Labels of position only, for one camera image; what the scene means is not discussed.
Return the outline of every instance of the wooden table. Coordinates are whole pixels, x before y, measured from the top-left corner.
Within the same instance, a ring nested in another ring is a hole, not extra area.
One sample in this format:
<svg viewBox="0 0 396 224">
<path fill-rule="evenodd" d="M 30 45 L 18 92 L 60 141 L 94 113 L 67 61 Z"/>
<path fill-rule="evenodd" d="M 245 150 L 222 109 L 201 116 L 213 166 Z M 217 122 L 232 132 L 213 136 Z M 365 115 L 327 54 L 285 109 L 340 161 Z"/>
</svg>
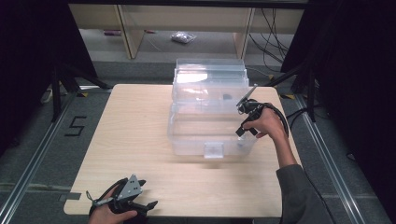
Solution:
<svg viewBox="0 0 396 224">
<path fill-rule="evenodd" d="M 159 201 L 151 217 L 280 217 L 272 140 L 259 140 L 244 157 L 177 156 L 166 135 L 171 91 L 169 85 L 113 89 L 71 189 L 81 197 L 66 202 L 66 214 L 88 214 L 86 190 L 96 199 L 117 180 L 136 174 L 147 183 L 134 201 Z M 283 112 L 273 88 L 259 87 L 251 97 Z M 299 161 L 292 136 L 290 143 Z"/>
</svg>

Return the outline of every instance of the gray sleeve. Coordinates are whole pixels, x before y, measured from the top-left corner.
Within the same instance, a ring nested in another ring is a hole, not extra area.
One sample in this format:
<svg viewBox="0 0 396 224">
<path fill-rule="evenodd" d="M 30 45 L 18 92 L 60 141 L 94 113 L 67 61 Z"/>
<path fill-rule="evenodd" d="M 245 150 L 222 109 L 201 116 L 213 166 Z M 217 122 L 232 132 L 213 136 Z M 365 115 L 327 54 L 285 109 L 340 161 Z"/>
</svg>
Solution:
<svg viewBox="0 0 396 224">
<path fill-rule="evenodd" d="M 282 223 L 332 223 L 300 165 L 282 167 L 276 175 L 282 191 Z"/>
</svg>

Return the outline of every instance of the stacked plastic bins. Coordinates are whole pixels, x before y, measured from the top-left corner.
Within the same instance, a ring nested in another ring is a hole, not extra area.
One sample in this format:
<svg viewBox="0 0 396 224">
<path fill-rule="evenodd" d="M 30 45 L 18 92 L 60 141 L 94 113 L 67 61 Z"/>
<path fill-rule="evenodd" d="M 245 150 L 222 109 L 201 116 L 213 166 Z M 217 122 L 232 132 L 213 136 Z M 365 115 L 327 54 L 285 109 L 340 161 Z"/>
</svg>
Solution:
<svg viewBox="0 0 396 224">
<path fill-rule="evenodd" d="M 235 131 L 247 117 L 236 104 L 248 90 L 242 60 L 178 59 L 168 123 L 175 154 L 247 155 L 256 138 L 249 132 L 238 137 Z"/>
</svg>

